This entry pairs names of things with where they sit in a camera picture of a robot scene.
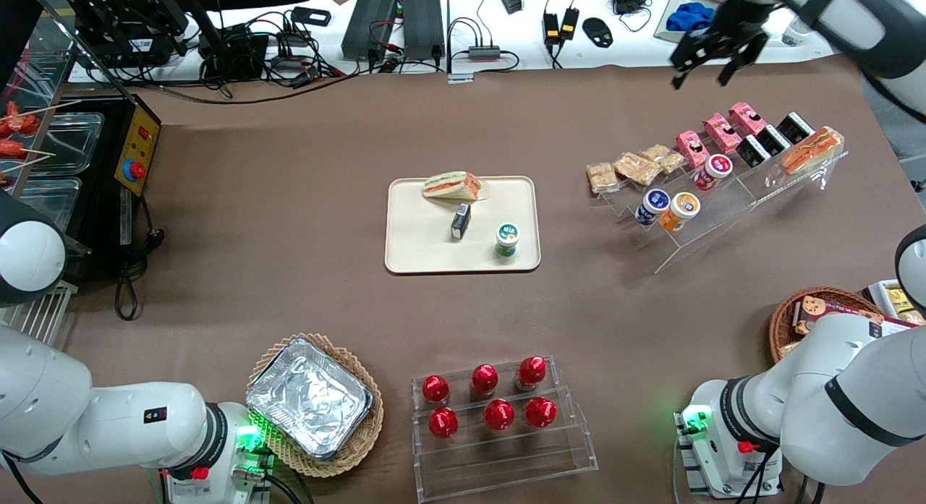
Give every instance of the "acrylic display stand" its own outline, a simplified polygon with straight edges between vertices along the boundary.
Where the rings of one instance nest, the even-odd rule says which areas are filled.
[[[834,157],[793,175],[781,170],[781,155],[750,168],[737,154],[733,154],[730,157],[734,162],[734,173],[708,192],[699,191],[695,187],[695,170],[675,171],[665,177],[661,184],[657,180],[646,188],[625,181],[621,183],[621,190],[599,197],[604,198],[618,215],[619,225],[628,235],[625,244],[639,255],[639,259],[645,261],[646,267],[655,268],[656,274],[724,234],[744,214],[771,198],[811,181],[816,181],[824,189],[836,162],[846,157],[846,154],[842,148],[837,148]],[[701,211],[685,223],[681,231],[675,233],[665,230],[658,221],[650,226],[642,226],[635,220],[634,212],[640,205],[642,195],[652,188],[665,190],[669,197],[682,191],[692,193],[701,201]]]
[[[412,380],[412,449],[419,503],[598,470],[585,415],[556,360],[547,356],[546,362],[545,379],[530,392],[515,388],[519,362],[495,365],[498,386],[484,399],[470,395],[472,371],[443,375],[450,385],[447,406],[459,420],[459,430],[449,439],[430,434],[428,418],[435,406],[421,396],[425,378]],[[556,421],[543,429],[524,421],[524,405],[537,396],[558,407]],[[493,398],[506,399],[516,411],[514,424],[500,432],[483,424],[483,411]]]

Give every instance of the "red cap bottle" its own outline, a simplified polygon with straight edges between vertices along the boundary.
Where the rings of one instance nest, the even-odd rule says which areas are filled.
[[[515,380],[515,385],[518,385],[519,390],[527,392],[535,389],[545,376],[546,359],[541,358],[541,356],[533,356],[524,359],[518,368],[518,378]]]
[[[472,371],[472,388],[480,398],[492,396],[498,385],[498,372],[492,365],[480,365]]]
[[[524,406],[524,419],[534,428],[546,428],[556,419],[556,403],[547,398],[533,398]]]
[[[441,406],[430,413],[428,430],[438,439],[449,439],[451,435],[456,434],[457,428],[459,422],[456,420],[456,412],[447,406]]]
[[[428,376],[421,385],[421,395],[424,399],[435,405],[443,406],[450,399],[450,385],[439,375]]]
[[[485,407],[483,421],[492,430],[505,430],[515,422],[515,409],[505,399],[493,399]]]

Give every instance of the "aluminum foil tray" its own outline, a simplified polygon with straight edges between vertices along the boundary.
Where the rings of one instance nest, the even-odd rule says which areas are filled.
[[[245,398],[305,453],[330,461],[373,405],[373,393],[303,338],[292,340],[261,372]]]

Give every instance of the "small bottle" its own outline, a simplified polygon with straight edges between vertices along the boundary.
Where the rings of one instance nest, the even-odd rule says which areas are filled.
[[[529,392],[539,385],[546,377],[546,359],[533,356],[524,359],[518,367],[518,377],[515,378],[516,387],[522,392]]]
[[[490,430],[505,430],[515,422],[515,409],[505,399],[493,399],[485,407],[483,421]]]
[[[547,398],[533,398],[524,406],[524,419],[534,428],[546,428],[556,419],[556,403]]]
[[[690,221],[701,211],[701,201],[690,193],[680,193],[672,198],[668,210],[662,212],[659,223],[666,231],[681,231],[687,221]]]
[[[428,376],[421,385],[421,396],[430,404],[444,406],[450,401],[450,385],[439,375]]]
[[[513,223],[504,223],[496,231],[496,253],[503,257],[515,254],[515,247],[520,240],[520,230]]]
[[[488,398],[496,391],[498,372],[492,365],[480,365],[472,371],[472,389],[476,398]]]
[[[694,175],[694,185],[701,191],[714,189],[717,182],[730,176],[734,171],[734,162],[727,155],[711,155],[701,171]]]
[[[459,429],[459,421],[457,421],[456,412],[447,406],[441,406],[430,413],[428,430],[431,435],[438,439],[449,439],[451,435],[456,434],[457,429]]]
[[[668,210],[669,201],[671,198],[668,197],[668,193],[661,189],[651,189],[642,198],[642,202],[634,212],[634,218],[642,225],[652,225],[663,211]]]

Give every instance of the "wire rack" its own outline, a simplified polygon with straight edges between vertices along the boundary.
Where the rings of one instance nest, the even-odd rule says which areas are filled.
[[[67,303],[75,293],[77,287],[62,280],[42,299],[0,309],[0,320],[47,346],[55,346]]]

